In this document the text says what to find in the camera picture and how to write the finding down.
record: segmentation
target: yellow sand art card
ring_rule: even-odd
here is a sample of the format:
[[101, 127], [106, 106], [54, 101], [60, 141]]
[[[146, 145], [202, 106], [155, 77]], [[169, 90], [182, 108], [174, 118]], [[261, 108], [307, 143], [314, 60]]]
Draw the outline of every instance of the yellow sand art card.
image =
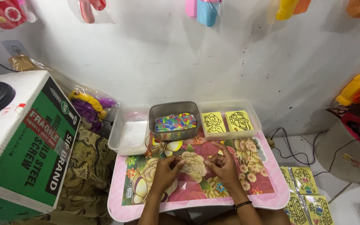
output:
[[290, 172], [288, 171], [288, 167], [280, 167], [280, 171], [284, 176], [284, 179], [286, 179], [287, 185], [289, 187], [290, 193], [296, 194], [297, 191], [295, 189], [295, 185], [293, 180], [291, 179]]
[[309, 167], [291, 167], [291, 170], [297, 183], [297, 191], [300, 194], [318, 194], [317, 186]]
[[305, 195], [305, 201], [313, 225], [334, 225], [324, 195]]
[[203, 113], [202, 116], [205, 130], [208, 133], [226, 132], [226, 127], [224, 126], [222, 115], [220, 114], [220, 112]]
[[253, 125], [245, 110], [226, 112], [230, 132], [253, 130]]
[[300, 202], [297, 194], [292, 194], [290, 196], [290, 201], [287, 206], [284, 207], [284, 211], [287, 213], [288, 218], [290, 218], [291, 224], [294, 225], [309, 225], [306, 212], [304, 211], [303, 205]]

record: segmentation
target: small table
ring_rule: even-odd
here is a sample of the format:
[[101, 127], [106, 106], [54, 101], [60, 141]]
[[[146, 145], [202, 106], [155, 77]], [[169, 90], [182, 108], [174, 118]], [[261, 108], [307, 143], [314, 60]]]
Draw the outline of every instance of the small table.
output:
[[[272, 209], [272, 210], [282, 209], [287, 205], [290, 199], [290, 191], [288, 190], [287, 183], [284, 180], [284, 177], [277, 164], [277, 161], [274, 158], [272, 150], [270, 149], [262, 131], [259, 131], [254, 136], [253, 140], [255, 141], [256, 145], [259, 147], [258, 149], [260, 150], [260, 154], [263, 154], [261, 158], [262, 158], [262, 163], [266, 168], [266, 172], [263, 171], [262, 174], [264, 174], [264, 176], [267, 176], [269, 178], [268, 180], [270, 180], [271, 186], [273, 188], [271, 189], [272, 190], [271, 193], [262, 193], [262, 191], [258, 190], [258, 188], [254, 188], [255, 186], [253, 182], [250, 182], [251, 187], [249, 192], [251, 195], [249, 195], [248, 197], [253, 202], [253, 205], [256, 208]], [[127, 165], [125, 164], [126, 158], [127, 158], [126, 156], [117, 156], [111, 187], [109, 191], [109, 197], [108, 197], [108, 205], [107, 205], [108, 212], [110, 216], [118, 222], [129, 222], [140, 218], [144, 208], [144, 205], [142, 204], [122, 206], [125, 179], [127, 177], [125, 175], [127, 171]], [[197, 200], [187, 200], [187, 201], [172, 201], [172, 202], [161, 203], [159, 207], [159, 212], [166, 212], [177, 209], [201, 207], [201, 206], [219, 206], [219, 205], [233, 205], [233, 204], [234, 202], [231, 197], [208, 198], [208, 199], [197, 199]]]

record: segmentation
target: hand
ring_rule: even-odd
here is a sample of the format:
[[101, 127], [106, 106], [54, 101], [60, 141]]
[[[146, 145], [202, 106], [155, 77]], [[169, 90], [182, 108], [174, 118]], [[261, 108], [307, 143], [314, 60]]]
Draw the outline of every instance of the hand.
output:
[[186, 162], [187, 161], [177, 155], [160, 159], [156, 164], [156, 171], [150, 192], [162, 195], [163, 192], [173, 184], [177, 174]]
[[230, 195], [237, 191], [244, 192], [240, 180], [238, 179], [236, 163], [227, 147], [218, 142], [212, 142], [212, 145], [219, 147], [222, 150], [223, 155], [215, 154], [204, 161], [205, 165], [216, 173]]

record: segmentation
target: white wall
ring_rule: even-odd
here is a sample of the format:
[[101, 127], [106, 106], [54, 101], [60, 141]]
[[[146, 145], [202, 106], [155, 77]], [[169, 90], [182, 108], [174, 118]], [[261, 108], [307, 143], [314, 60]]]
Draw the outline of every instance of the white wall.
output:
[[[0, 42], [19, 39], [33, 58], [127, 105], [246, 98], [265, 133], [311, 133], [330, 127], [324, 109], [360, 72], [360, 19], [347, 17], [347, 0], [313, 0], [273, 25], [270, 0], [224, 0], [220, 34], [187, 18], [182, 0], [107, 0], [117, 25], [82, 24], [64, 0], [30, 2], [39, 21]], [[8, 57], [0, 44], [0, 61]]]

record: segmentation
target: clear plastic container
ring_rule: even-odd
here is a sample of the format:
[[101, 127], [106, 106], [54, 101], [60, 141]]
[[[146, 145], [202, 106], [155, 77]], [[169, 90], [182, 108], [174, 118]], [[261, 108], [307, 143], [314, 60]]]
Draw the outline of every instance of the clear plastic container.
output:
[[[157, 132], [154, 129], [155, 119], [167, 116], [171, 114], [179, 113], [190, 113], [195, 116], [197, 121], [197, 127], [185, 129], [185, 130], [173, 130], [173, 131], [164, 131]], [[198, 135], [198, 129], [201, 126], [200, 112], [198, 110], [197, 104], [191, 101], [186, 102], [175, 102], [175, 103], [165, 103], [160, 105], [154, 105], [150, 109], [149, 114], [149, 127], [153, 134], [158, 135], [162, 141], [178, 141], [193, 138]]]
[[119, 108], [107, 146], [121, 156], [144, 154], [145, 138], [150, 135], [149, 110], [146, 106]]
[[[232, 101], [223, 101], [223, 102], [210, 102], [210, 103], [201, 103], [198, 105], [200, 110], [200, 116], [202, 120], [202, 127], [204, 129], [205, 139], [207, 141], [215, 141], [215, 140], [230, 140], [230, 139], [238, 139], [245, 137], [254, 136], [259, 130], [262, 130], [262, 124], [259, 121], [258, 116], [252, 105], [247, 100], [232, 100]], [[227, 120], [226, 120], [226, 112], [245, 110], [248, 114], [248, 117], [253, 126], [253, 130], [242, 130], [236, 132], [230, 132]], [[226, 127], [225, 132], [220, 133], [211, 133], [207, 132], [206, 127], [204, 126], [204, 118], [203, 113], [208, 112], [220, 112], [222, 115], [223, 123]]]

